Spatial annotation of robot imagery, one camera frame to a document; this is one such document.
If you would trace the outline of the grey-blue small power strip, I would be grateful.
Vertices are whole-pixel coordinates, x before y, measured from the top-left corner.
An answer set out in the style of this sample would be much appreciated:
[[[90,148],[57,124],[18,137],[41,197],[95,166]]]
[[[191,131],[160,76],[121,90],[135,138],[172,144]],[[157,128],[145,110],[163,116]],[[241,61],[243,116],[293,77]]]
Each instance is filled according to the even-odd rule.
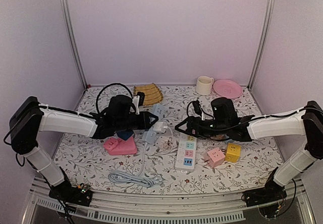
[[[155,104],[150,112],[156,116],[158,116],[158,119],[161,120],[163,116],[163,107],[161,104]],[[147,144],[153,144],[155,142],[155,137],[157,133],[153,130],[153,127],[151,127],[148,131],[145,131],[143,134],[143,140]]]

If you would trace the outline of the dark blue cube adapter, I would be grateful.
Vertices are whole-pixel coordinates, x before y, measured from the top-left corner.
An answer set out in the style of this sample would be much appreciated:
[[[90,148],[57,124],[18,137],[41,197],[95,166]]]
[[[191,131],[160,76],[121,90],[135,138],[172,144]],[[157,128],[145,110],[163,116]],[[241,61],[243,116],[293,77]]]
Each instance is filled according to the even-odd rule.
[[[130,137],[132,137],[134,132],[131,131],[118,131],[117,136],[123,141],[127,141]]]

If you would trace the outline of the beige cube socket adapter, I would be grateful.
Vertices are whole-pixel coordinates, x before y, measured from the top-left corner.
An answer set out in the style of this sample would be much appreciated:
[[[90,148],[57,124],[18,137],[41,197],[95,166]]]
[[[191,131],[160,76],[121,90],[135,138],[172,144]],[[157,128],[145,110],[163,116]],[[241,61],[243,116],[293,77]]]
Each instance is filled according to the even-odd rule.
[[[218,142],[227,141],[229,139],[230,138],[227,135],[216,135],[211,137],[211,140],[218,141]]]

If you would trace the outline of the aluminium frame post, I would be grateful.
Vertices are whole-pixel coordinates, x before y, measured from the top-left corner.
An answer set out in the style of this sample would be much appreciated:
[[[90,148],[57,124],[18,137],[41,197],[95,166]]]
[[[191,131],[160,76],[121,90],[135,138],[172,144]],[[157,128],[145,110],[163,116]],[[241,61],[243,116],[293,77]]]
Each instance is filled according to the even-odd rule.
[[[69,9],[69,3],[68,3],[68,0],[60,0],[60,3],[61,3],[61,8],[62,8],[62,12],[63,12],[63,19],[65,21],[68,40],[70,43],[75,67],[76,67],[82,87],[84,89],[87,89],[88,84],[87,84],[85,72],[84,72],[84,69],[83,69],[83,66],[81,63],[81,59],[79,56],[77,42],[76,42],[74,30],[73,30],[72,18],[71,18],[70,9]]]
[[[257,75],[258,75],[258,72],[260,69],[260,64],[261,64],[262,56],[264,53],[268,32],[270,30],[270,24],[271,24],[272,14],[274,11],[274,6],[275,6],[275,0],[267,0],[266,1],[266,7],[265,7],[265,11],[264,11],[264,18],[263,18],[260,39],[259,39],[252,71],[251,71],[248,85],[247,85],[248,89],[251,92],[254,88],[256,78],[257,78]]]

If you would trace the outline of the pink plate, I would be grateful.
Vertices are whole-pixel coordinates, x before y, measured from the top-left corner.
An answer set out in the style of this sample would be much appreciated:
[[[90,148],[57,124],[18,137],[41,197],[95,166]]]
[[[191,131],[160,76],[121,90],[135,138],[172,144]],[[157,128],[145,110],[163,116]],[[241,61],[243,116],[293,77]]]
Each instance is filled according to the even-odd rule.
[[[216,80],[213,84],[213,90],[221,97],[235,99],[242,95],[243,89],[236,82],[228,79]]]

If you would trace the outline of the woven bamboo tray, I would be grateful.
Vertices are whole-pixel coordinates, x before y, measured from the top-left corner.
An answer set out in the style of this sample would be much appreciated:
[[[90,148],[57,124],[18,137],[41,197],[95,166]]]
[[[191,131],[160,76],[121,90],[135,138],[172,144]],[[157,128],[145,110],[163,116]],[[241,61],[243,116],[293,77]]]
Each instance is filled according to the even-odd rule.
[[[162,91],[154,83],[134,86],[134,95],[137,95],[138,92],[145,94],[142,106],[152,106],[154,104],[161,103],[164,99]]]

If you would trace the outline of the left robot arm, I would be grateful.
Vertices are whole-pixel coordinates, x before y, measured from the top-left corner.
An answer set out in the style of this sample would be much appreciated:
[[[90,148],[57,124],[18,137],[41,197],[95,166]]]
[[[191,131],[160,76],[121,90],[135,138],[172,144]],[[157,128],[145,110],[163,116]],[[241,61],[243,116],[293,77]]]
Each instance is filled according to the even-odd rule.
[[[63,200],[70,201],[75,197],[75,190],[66,183],[63,171],[38,143],[38,134],[74,134],[103,140],[119,132],[149,130],[159,117],[149,111],[141,111],[140,105],[137,96],[119,95],[112,98],[105,109],[84,114],[42,104],[30,96],[11,117],[4,143],[56,187],[55,192]]]

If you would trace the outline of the white power strip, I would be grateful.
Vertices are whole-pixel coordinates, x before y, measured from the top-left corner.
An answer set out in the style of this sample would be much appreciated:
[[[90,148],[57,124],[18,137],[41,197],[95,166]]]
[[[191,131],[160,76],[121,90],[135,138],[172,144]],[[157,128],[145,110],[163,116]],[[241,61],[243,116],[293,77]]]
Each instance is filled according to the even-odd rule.
[[[195,170],[197,139],[181,133],[174,168],[176,171],[193,172]]]

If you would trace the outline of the floral tablecloth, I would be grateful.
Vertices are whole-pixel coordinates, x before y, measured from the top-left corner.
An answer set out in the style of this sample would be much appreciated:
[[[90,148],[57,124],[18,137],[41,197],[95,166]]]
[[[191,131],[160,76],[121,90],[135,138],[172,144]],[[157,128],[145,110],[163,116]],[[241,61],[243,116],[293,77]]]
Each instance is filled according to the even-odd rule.
[[[272,138],[241,143],[237,162],[225,161],[211,168],[204,160],[207,151],[214,148],[226,150],[228,139],[219,141],[198,140],[194,171],[184,173],[174,168],[180,133],[174,127],[187,115],[193,115],[190,106],[199,100],[203,109],[211,113],[210,102],[215,94],[200,96],[193,86],[161,86],[161,121],[168,129],[157,134],[152,144],[145,144],[143,132],[136,131],[134,155],[111,156],[104,149],[103,140],[94,140],[75,134],[65,134],[54,155],[54,161],[63,168],[72,184],[89,184],[96,190],[136,194],[206,194],[261,187],[270,172],[283,163]],[[109,180],[111,171],[160,178],[162,183],[150,188],[134,183],[117,184]]]

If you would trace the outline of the left aluminium frame post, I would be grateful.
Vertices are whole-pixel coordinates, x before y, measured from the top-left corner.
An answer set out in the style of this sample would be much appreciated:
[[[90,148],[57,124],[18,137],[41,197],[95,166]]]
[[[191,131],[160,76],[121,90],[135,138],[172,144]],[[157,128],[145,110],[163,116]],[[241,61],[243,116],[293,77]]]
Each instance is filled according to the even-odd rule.
[[[62,8],[62,12],[63,12],[63,19],[65,21],[68,40],[70,43],[75,67],[76,67],[82,87],[84,89],[87,89],[88,84],[87,84],[85,72],[84,72],[84,69],[83,69],[83,66],[81,63],[81,59],[79,56],[77,42],[76,42],[74,30],[73,30],[72,18],[71,18],[70,9],[69,9],[69,3],[68,3],[68,0],[60,0],[60,3],[61,3],[61,8]]]

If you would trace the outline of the yellow cube socket adapter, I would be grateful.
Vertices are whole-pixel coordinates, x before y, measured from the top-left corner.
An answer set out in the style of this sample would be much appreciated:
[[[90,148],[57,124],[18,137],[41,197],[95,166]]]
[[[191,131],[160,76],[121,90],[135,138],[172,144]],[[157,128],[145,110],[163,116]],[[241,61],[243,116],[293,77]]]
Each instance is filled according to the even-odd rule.
[[[225,153],[225,161],[237,162],[240,158],[240,154],[241,146],[234,143],[229,143]]]

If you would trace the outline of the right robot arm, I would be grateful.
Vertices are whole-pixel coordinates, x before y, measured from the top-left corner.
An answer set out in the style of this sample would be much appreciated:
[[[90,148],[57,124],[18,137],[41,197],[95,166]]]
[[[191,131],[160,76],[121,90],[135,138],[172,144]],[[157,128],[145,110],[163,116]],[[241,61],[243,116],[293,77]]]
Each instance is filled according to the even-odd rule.
[[[275,115],[239,117],[232,100],[222,97],[210,103],[213,118],[202,119],[202,110],[195,105],[195,116],[188,116],[175,126],[175,130],[199,139],[226,135],[238,142],[285,136],[302,135],[306,142],[269,176],[261,191],[261,198],[273,201],[295,176],[322,159],[322,108],[316,101],[304,107]]]

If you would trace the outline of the pink cube socket adapter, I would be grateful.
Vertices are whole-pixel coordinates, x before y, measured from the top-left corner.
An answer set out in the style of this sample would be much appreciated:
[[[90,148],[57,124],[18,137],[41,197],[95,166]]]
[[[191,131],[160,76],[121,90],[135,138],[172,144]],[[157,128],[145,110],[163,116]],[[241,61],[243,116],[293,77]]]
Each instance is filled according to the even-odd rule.
[[[225,161],[225,154],[218,147],[207,151],[204,154],[204,161],[211,167],[215,168]]]

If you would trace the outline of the pink triangular power strip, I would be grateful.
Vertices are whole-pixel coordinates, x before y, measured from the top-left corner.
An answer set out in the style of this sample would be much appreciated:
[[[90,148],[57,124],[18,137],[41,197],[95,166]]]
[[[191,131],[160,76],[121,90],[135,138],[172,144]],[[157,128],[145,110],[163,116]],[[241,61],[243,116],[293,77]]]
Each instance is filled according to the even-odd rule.
[[[137,147],[133,137],[123,140],[121,138],[108,138],[103,145],[109,155],[130,155],[137,153]]]

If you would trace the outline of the cream ceramic mug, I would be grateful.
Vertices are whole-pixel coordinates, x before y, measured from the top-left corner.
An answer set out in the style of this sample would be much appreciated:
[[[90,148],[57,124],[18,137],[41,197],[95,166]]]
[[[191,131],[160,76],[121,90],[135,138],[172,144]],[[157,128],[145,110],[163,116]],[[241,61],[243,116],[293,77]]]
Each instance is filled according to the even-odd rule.
[[[200,76],[196,82],[196,92],[200,95],[210,95],[214,83],[214,78],[208,76]]]

